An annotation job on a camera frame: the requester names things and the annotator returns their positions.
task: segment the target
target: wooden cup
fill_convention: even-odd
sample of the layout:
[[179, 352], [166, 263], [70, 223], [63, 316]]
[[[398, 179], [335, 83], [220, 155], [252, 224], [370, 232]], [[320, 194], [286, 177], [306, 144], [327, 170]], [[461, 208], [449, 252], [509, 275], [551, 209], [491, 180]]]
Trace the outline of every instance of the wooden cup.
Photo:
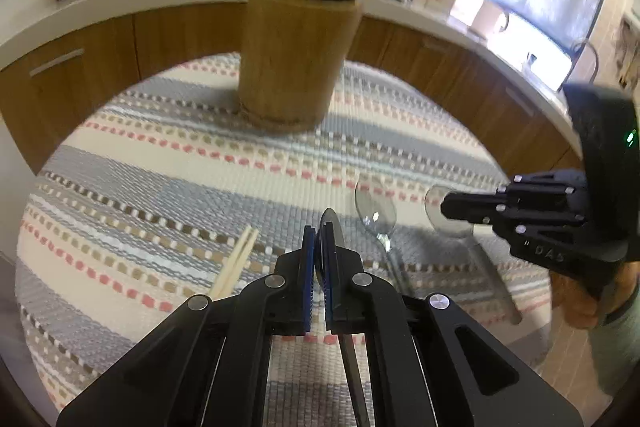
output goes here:
[[268, 130], [308, 130], [329, 109], [362, 17], [357, 0], [249, 0], [238, 95]]

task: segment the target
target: sleeve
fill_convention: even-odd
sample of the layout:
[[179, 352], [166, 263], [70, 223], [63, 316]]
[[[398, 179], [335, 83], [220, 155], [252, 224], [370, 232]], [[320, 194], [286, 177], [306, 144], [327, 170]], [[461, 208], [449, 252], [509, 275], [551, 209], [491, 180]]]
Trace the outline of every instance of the sleeve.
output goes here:
[[640, 360], [640, 299], [608, 324], [589, 332], [591, 356], [600, 388], [614, 396]]

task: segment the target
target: round table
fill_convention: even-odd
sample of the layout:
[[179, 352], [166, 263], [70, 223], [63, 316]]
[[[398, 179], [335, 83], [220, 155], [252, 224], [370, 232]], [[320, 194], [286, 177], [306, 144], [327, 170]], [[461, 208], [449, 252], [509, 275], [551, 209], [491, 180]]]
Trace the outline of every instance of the round table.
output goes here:
[[[346, 247], [388, 278], [383, 249], [354, 204], [358, 179], [393, 200], [392, 236], [417, 296], [449, 295], [526, 362], [548, 348], [546, 270], [510, 257], [490, 227], [476, 238], [524, 315], [517, 326], [462, 244], [424, 209], [431, 185], [495, 190], [505, 176], [468, 130], [400, 80], [345, 63], [329, 112], [312, 132], [273, 135], [238, 113], [239, 55], [182, 64], [117, 96], [49, 159], [18, 240], [16, 293], [26, 341], [61, 409], [187, 297], [206, 293], [246, 225], [259, 229], [234, 292], [296, 250], [328, 206]], [[269, 425], [354, 425], [334, 335], [316, 287], [312, 332], [276, 337]], [[370, 404], [363, 339], [355, 341]]]

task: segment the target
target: mug handle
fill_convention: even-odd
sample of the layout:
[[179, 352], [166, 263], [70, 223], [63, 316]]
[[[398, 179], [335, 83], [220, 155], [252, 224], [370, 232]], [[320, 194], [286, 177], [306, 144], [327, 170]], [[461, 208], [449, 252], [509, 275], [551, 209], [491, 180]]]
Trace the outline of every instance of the mug handle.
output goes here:
[[502, 26], [498, 30], [498, 33], [502, 33], [503, 31], [505, 31], [509, 27], [509, 12], [503, 12], [503, 13], [504, 13], [504, 18], [506, 19], [506, 22], [504, 23], [504, 26]]

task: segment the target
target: transparent spoon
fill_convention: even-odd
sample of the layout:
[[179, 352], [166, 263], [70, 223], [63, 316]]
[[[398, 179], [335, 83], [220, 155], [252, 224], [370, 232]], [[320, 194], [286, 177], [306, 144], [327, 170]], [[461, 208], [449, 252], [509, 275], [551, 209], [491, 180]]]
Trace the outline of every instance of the transparent spoon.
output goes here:
[[401, 269], [400, 252], [391, 246], [391, 234], [396, 227], [396, 204], [385, 196], [379, 181], [358, 180], [355, 190], [356, 208], [365, 229], [372, 233], [385, 250], [386, 265], [402, 295], [414, 296], [404, 270]]
[[516, 307], [507, 285], [500, 277], [491, 258], [474, 237], [473, 224], [457, 219], [447, 219], [442, 215], [440, 203], [442, 203], [444, 196], [450, 192], [450, 188], [440, 187], [439, 185], [434, 185], [427, 191], [427, 195], [424, 198], [424, 209], [427, 212], [427, 217], [436, 232], [458, 239], [465, 245], [471, 260], [489, 281], [489, 286], [491, 286], [494, 295], [500, 301], [509, 322], [511, 324], [520, 324], [522, 322], [522, 314]]

